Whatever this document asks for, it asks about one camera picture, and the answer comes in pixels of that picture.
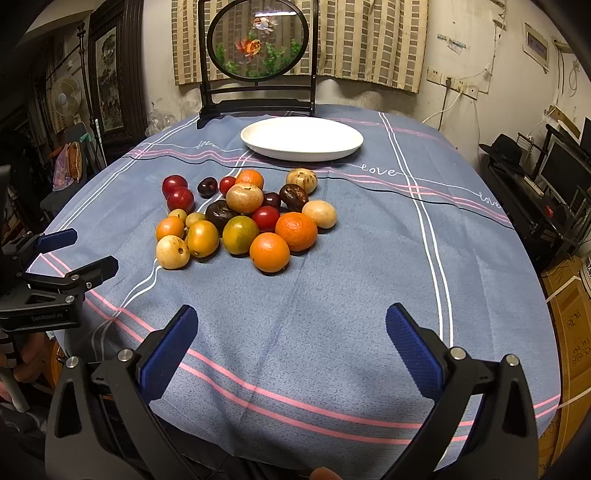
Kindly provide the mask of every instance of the yellow fruit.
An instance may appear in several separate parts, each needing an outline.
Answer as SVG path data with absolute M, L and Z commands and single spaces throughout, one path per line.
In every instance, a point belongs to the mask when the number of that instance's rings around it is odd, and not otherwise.
M 258 226 L 252 218 L 243 215 L 236 216 L 230 219 L 223 229 L 223 246 L 232 255 L 248 253 L 252 241 L 258 234 Z
M 207 220 L 198 220 L 189 227 L 187 246 L 191 255 L 197 258 L 208 257 L 220 243 L 216 226 Z
M 192 224 L 198 222 L 199 220 L 205 220 L 205 214 L 201 212 L 193 212 L 187 215 L 185 219 L 185 225 L 187 228 L 191 227 Z
M 306 193 L 310 194 L 316 189 L 318 178 L 316 178 L 316 174 L 313 171 L 307 168 L 294 168 L 287 174 L 285 183 L 295 183 L 302 187 Z
M 314 220 L 320 228 L 332 228 L 337 220 L 335 207 L 324 200 L 312 200 L 306 203 L 301 212 Z
M 262 200 L 262 190 L 252 183 L 236 183 L 226 194 L 226 203 L 238 213 L 254 212 Z
M 175 235 L 182 238 L 184 234 L 184 222 L 176 217 L 166 217 L 156 227 L 156 241 L 160 242 L 160 239 L 167 235 Z
M 177 208 L 176 210 L 173 210 L 172 212 L 170 212 L 168 214 L 169 217 L 179 217 L 183 223 L 184 221 L 187 219 L 187 212 L 185 212 L 183 209 Z
M 183 268 L 190 258 L 187 243 L 175 235 L 162 237 L 156 245 L 156 258 L 166 270 Z

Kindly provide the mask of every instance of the cherry tomato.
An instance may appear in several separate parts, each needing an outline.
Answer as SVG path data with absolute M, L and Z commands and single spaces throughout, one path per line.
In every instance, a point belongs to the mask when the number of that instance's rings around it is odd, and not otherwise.
M 168 206 L 169 210 L 176 210 L 180 208 L 185 212 L 190 212 L 193 210 L 193 205 L 195 204 L 195 198 L 191 193 L 191 190 L 185 187 L 178 187 L 173 190 L 173 192 L 168 195 L 166 198 L 166 205 Z
M 269 205 L 265 205 L 254 211 L 252 219 L 258 225 L 261 232 L 274 232 L 275 224 L 280 216 L 279 210 Z
M 230 190 L 234 184 L 236 183 L 236 177 L 224 177 L 220 180 L 220 192 L 222 193 L 222 195 L 224 195 L 224 197 L 226 196 L 226 194 L 228 193 L 228 190 Z
M 263 205 L 270 205 L 273 208 L 279 210 L 281 206 L 281 199 L 279 198 L 279 194 L 275 192 L 265 193 L 262 198 Z
M 168 198 L 174 189 L 178 187 L 185 187 L 187 188 L 189 184 L 187 180 L 182 178 L 181 175 L 171 175 L 170 177 L 166 177 L 162 182 L 162 194 L 165 198 Z

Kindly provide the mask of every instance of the red tomato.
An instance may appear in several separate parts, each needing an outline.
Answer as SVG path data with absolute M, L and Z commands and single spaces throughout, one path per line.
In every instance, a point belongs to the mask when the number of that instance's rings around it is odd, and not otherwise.
M 187 180 L 182 178 L 181 175 L 171 175 L 170 177 L 166 177 L 162 182 L 162 193 L 165 198 L 168 198 L 174 189 L 178 187 L 185 187 L 187 188 L 189 184 Z
M 257 208 L 252 214 L 252 219 L 258 225 L 261 232 L 274 232 L 275 224 L 279 220 L 279 210 L 265 205 Z
M 180 208 L 185 212 L 189 213 L 193 210 L 195 204 L 195 198 L 191 193 L 191 190 L 185 187 L 177 187 L 173 192 L 166 198 L 166 205 L 169 210 L 176 210 Z
M 228 190 L 230 190 L 234 184 L 236 183 L 236 177 L 224 177 L 220 180 L 220 192 L 222 192 L 222 195 L 224 195 L 224 197 L 226 196 L 226 194 L 228 193 Z

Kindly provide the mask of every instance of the tangerine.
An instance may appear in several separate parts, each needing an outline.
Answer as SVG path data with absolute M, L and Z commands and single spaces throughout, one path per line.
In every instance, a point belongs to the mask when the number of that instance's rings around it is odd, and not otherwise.
M 276 233 L 261 233 L 251 243 L 249 253 L 255 267 L 267 273 L 279 272 L 290 261 L 290 248 Z
M 303 213 L 289 212 L 277 220 L 275 233 L 286 241 L 292 252 L 301 252 L 314 244 L 318 227 Z
M 265 179 L 256 170 L 243 170 L 236 177 L 236 183 L 252 183 L 262 190 Z
M 167 235 L 174 235 L 182 238 L 184 234 L 184 222 L 177 216 L 166 217 L 156 227 L 156 241 Z

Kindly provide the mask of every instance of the checkered curtain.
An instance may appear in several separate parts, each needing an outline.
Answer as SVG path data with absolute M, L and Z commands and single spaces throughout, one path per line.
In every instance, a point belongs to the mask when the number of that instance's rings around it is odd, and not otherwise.
M 200 82 L 197 0 L 171 1 L 176 84 Z M 252 7 L 260 2 L 252 0 Z M 228 3 L 205 3 L 205 28 Z M 311 25 L 311 0 L 294 3 Z M 248 2 L 241 5 L 243 9 L 250 8 Z M 426 36 L 427 0 L 320 0 L 318 73 L 417 93 Z M 309 72 L 310 46 L 290 73 Z M 212 80 L 227 78 L 210 61 L 207 73 Z

